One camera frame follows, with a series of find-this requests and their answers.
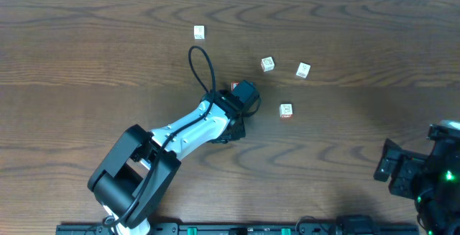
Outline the red letter I block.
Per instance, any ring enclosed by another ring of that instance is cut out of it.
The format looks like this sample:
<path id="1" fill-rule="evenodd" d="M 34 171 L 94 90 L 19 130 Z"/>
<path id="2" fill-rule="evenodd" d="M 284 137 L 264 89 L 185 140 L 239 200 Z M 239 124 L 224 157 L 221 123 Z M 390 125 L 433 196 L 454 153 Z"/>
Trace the red letter I block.
<path id="1" fill-rule="evenodd" d="M 239 85 L 239 82 L 232 82 L 231 83 L 231 90 L 233 91 L 238 85 Z"/>

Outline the snail picture block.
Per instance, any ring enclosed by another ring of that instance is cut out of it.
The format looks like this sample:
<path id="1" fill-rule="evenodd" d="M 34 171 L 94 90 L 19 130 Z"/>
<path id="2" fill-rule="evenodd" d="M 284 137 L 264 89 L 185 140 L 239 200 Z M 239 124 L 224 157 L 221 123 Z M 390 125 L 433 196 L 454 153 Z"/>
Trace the snail picture block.
<path id="1" fill-rule="evenodd" d="M 275 68 L 275 63 L 272 57 L 265 57 L 261 59 L 261 67 L 264 72 L 271 71 Z"/>

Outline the cream picture block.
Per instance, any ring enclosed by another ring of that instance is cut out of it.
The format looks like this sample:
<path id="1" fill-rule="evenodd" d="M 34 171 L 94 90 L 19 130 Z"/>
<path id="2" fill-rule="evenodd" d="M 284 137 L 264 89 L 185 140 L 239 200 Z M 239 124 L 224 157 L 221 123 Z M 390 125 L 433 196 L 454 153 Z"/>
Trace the cream picture block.
<path id="1" fill-rule="evenodd" d="M 301 78 L 307 78 L 310 72 L 311 66 L 307 63 L 299 63 L 296 75 Z"/>

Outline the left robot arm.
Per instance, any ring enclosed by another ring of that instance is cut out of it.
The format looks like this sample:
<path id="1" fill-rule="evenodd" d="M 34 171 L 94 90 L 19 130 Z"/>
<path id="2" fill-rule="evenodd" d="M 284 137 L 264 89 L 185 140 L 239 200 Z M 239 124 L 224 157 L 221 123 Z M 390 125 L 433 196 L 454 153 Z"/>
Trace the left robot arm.
<path id="1" fill-rule="evenodd" d="M 148 234 L 147 219 L 181 161 L 205 143 L 245 137 L 244 119 L 259 104 L 259 91 L 243 80 L 230 91 L 207 93 L 194 111 L 167 126 L 150 131 L 137 124 L 129 127 L 88 181 L 88 189 L 108 213 L 96 233 Z"/>

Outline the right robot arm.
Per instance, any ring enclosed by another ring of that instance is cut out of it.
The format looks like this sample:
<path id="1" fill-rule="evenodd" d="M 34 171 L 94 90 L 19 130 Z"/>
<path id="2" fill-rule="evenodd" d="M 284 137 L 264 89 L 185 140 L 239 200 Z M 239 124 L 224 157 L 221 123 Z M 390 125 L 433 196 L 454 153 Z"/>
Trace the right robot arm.
<path id="1" fill-rule="evenodd" d="M 386 139 L 373 178 L 389 182 L 390 194 L 414 201 L 427 234 L 459 233 L 459 122 L 429 127 L 430 154 L 403 149 Z"/>

